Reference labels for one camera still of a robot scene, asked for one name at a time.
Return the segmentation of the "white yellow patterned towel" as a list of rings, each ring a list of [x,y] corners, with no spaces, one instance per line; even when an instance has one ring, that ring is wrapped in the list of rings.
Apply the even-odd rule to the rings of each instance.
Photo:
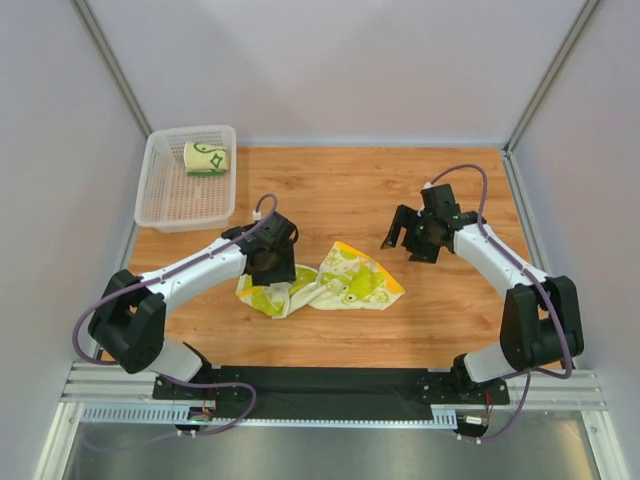
[[[382,311],[405,294],[404,287],[376,260],[336,242],[318,268],[297,264],[296,279],[259,286],[240,278],[236,297],[272,319],[310,307],[321,311]]]

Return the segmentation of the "green patterned towel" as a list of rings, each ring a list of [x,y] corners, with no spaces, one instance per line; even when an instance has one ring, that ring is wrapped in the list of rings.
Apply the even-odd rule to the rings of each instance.
[[[221,176],[231,166],[230,155],[225,148],[198,142],[185,144],[183,163],[189,176]]]

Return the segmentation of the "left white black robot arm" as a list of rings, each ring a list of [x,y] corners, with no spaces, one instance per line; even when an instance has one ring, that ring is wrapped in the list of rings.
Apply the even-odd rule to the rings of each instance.
[[[134,275],[114,274],[88,333],[129,374],[150,371],[179,385],[213,381],[211,364],[195,348],[166,336],[179,308],[213,287],[244,275],[258,286],[296,279],[297,226],[274,212],[231,228],[209,246],[172,265]]]

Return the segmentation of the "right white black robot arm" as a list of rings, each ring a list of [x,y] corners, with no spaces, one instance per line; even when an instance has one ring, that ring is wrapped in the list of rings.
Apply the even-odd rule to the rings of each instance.
[[[552,276],[515,253],[480,211],[463,211],[448,184],[427,184],[423,206],[397,206],[381,246],[402,245],[413,262],[433,264],[442,249],[468,262],[503,299],[498,340],[461,354],[450,369],[454,391],[463,396],[509,376],[544,373],[562,362],[570,373],[584,351],[575,283]]]

